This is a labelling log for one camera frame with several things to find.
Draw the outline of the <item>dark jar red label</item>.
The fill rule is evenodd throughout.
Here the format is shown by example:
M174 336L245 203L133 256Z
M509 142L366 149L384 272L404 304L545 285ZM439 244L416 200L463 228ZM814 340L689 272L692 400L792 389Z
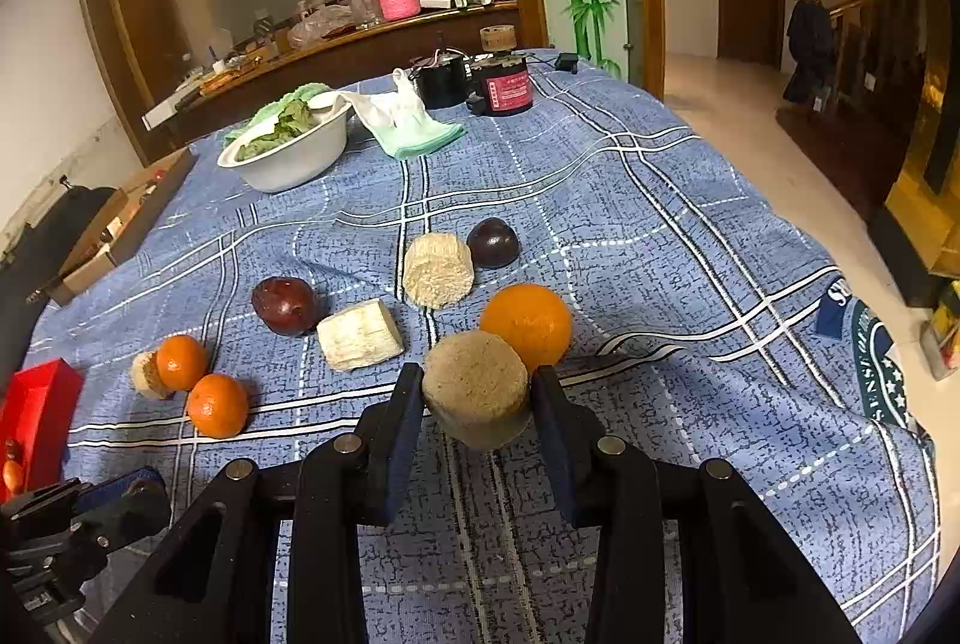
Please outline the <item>dark jar red label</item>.
M527 62L519 54L480 54L469 62L466 105L475 116L505 117L534 104Z

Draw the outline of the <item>white bowl with greens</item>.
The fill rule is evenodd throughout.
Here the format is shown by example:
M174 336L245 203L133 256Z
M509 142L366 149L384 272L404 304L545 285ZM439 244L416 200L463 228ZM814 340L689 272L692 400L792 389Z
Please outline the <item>white bowl with greens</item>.
M353 106L340 93L322 93L306 103L306 130L279 142L275 112L226 145L217 166L238 174L245 184L277 194L312 181L347 148L347 121Z

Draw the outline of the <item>black sofa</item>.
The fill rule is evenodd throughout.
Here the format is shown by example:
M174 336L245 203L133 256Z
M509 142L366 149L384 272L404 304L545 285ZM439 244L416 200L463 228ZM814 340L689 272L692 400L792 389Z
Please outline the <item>black sofa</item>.
M2 260L0 280L0 374L2 390L25 359L32 332L49 298L29 296L57 275L94 215L114 194L112 187L68 189L36 226L26 224L11 254Z

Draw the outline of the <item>red tray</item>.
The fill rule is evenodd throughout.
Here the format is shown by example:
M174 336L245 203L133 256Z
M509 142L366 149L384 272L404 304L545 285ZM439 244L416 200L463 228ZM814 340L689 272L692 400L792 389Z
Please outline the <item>red tray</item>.
M64 360L21 369L2 402L2 501L60 478L83 376Z

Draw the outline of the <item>beige round cake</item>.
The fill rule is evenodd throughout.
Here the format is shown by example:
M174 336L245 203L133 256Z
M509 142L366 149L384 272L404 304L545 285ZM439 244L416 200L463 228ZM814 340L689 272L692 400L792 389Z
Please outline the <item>beige round cake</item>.
M404 290L421 307L441 309L472 290L472 252L451 233L428 233L410 244L404 257Z
M172 390L164 384L156 358L156 351L142 351L133 358L130 364L130 380L133 389L145 399L167 400L172 396Z
M449 335L425 357L423 371L423 397L449 438L494 451L526 429L529 371L500 335Z

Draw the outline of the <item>cardboard box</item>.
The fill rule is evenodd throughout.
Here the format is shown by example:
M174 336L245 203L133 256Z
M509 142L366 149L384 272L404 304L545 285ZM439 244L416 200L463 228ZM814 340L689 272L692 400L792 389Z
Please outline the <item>cardboard box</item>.
M189 146L133 174L110 194L43 291L59 306L132 259L197 161Z

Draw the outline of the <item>white green towel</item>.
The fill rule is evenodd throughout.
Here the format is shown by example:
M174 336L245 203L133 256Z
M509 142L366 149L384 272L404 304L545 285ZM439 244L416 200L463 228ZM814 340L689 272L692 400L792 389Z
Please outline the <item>white green towel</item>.
M431 117L407 70L396 68L391 78L395 89L389 93L324 91L309 98L308 107L319 111L324 121L351 107L382 151L396 160L431 155L466 134L462 124L444 124Z

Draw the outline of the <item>wooden counter shelf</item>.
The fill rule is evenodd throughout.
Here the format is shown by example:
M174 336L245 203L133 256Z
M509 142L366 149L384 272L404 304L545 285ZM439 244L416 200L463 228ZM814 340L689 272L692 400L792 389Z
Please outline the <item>wooden counter shelf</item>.
M396 68L410 67L433 54L438 46L475 54L480 50L480 29L494 25L511 25L523 47L545 44L544 25L535 21L534 11L516 2L435 11L322 39L259 65L212 93L190 101L185 109L160 125L161 150L169 153L215 130L245 121L259 107L305 83L347 88L387 75Z

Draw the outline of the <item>beige cake block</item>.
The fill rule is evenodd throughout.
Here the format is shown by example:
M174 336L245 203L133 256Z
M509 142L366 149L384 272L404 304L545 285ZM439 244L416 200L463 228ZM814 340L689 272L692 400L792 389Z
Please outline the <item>beige cake block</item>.
M345 307L317 324L317 340L329 368L337 373L368 368L404 353L404 342L381 299Z

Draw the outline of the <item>orange tangerine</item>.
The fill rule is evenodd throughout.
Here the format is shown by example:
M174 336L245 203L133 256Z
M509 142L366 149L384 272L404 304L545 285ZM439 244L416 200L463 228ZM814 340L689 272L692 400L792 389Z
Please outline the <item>orange tangerine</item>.
M187 416L204 438L234 438L249 417L244 385L223 374L208 374L187 397Z
M555 366L573 339L573 319L565 302L535 283L513 284L498 291L482 311L480 329L500 335L529 373L540 366Z
M156 368L166 389L187 392L206 374L205 346L190 335L172 335L156 351Z

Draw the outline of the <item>dark round plum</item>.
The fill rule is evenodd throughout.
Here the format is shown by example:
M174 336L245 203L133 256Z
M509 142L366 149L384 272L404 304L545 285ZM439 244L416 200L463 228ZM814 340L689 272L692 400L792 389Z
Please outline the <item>dark round plum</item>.
M480 268L506 267L521 252L516 231L500 218L487 218L476 224L467 236L467 245L473 265Z

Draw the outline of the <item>blue plaid tablecloth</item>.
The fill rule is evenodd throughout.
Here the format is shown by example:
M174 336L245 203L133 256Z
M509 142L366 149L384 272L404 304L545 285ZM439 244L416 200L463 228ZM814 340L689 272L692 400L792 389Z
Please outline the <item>blue plaid tablecloth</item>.
M659 101L589 65L537 61L530 75L523 114L453 107L466 134L402 161L352 125L329 171L281 194L218 167L221 135L200 140L135 257L32 334L29 361L64 360L85 381L65 474L93 483L149 465L183 511L229 460L302 459L386 398L397 361L337 373L314 339L272 334L251 304L264 278L309 281L332 312L381 299L410 361L472 329L506 286L535 283L571 312L571 400L656 459L729 460L862 641L900 639L934 594L939 490L884 322L814 236ZM487 218L516 231L519 257L474 265L460 301L415 304L410 244L467 244ZM172 335L205 346L205 376L244 385L239 435L199 435L192 389L133 389L133 358Z

